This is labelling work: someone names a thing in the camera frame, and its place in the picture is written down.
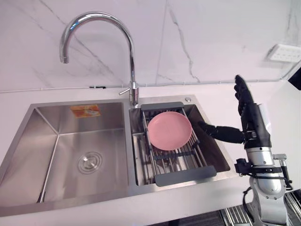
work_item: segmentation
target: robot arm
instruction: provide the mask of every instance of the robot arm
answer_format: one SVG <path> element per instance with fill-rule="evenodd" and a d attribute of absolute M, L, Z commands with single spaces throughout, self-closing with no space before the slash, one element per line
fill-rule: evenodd
<path fill-rule="evenodd" d="M 244 198 L 243 204 L 251 220 L 262 226 L 286 225 L 284 194 L 288 188 L 292 189 L 284 162 L 286 156 L 272 155 L 270 134 L 265 128 L 258 105 L 254 103 L 245 81 L 239 75 L 235 77 L 235 83 L 235 97 L 238 99 L 243 131 L 232 127 L 215 127 L 203 121 L 198 124 L 215 139 L 244 143 L 249 162 L 237 159 L 235 168 L 241 176 L 250 176 L 250 188 L 247 191 L 253 191 L 253 211 L 248 210 Z M 275 167 L 274 159 L 280 160 L 283 167 Z"/>

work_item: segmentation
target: orange sticker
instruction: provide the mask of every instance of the orange sticker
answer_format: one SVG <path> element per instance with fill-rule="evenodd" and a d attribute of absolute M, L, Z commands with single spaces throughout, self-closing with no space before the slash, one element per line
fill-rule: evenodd
<path fill-rule="evenodd" d="M 100 116 L 100 111 L 97 105 L 71 106 L 70 110 L 73 112 L 76 118 Z"/>

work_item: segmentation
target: chrome faucet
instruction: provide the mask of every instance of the chrome faucet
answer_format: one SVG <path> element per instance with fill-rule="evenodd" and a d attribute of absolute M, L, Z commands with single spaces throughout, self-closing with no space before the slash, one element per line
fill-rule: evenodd
<path fill-rule="evenodd" d="M 130 83 L 128 85 L 128 88 L 124 90 L 123 92 L 120 92 L 119 95 L 124 94 L 129 91 L 129 99 L 131 102 L 131 105 L 134 107 L 137 107 L 138 105 L 138 97 L 139 97 L 139 86 L 138 83 L 135 80 L 135 65 L 134 65 L 134 43 L 131 38 L 131 35 L 126 28 L 126 26 L 118 20 L 116 17 L 109 15 L 107 13 L 103 12 L 86 12 L 79 16 L 77 16 L 75 19 L 73 19 L 65 28 L 61 41 L 60 41 L 60 60 L 62 63 L 67 64 L 69 62 L 68 58 L 68 44 L 70 41 L 70 38 L 74 31 L 79 28 L 81 25 L 94 21 L 94 20 L 102 20 L 109 22 L 111 24 L 114 24 L 117 26 L 124 36 L 127 39 L 127 44 L 129 48 L 129 58 L 130 58 L 130 68 L 131 68 L 131 78 Z"/>

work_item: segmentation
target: plate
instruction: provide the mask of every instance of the plate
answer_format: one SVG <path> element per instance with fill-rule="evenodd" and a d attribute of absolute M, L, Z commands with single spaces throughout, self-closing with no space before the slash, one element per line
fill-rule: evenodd
<path fill-rule="evenodd" d="M 148 131 L 152 145 L 164 151 L 171 151 L 189 141 L 192 126 L 190 121 L 178 112 L 163 112 L 150 121 Z"/>

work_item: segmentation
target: sink drain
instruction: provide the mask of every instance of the sink drain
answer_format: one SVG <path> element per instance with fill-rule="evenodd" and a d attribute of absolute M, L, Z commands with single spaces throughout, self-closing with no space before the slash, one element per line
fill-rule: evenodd
<path fill-rule="evenodd" d="M 88 152 L 79 158 L 79 171 L 83 174 L 90 174 L 98 170 L 102 164 L 102 157 L 97 152 Z"/>

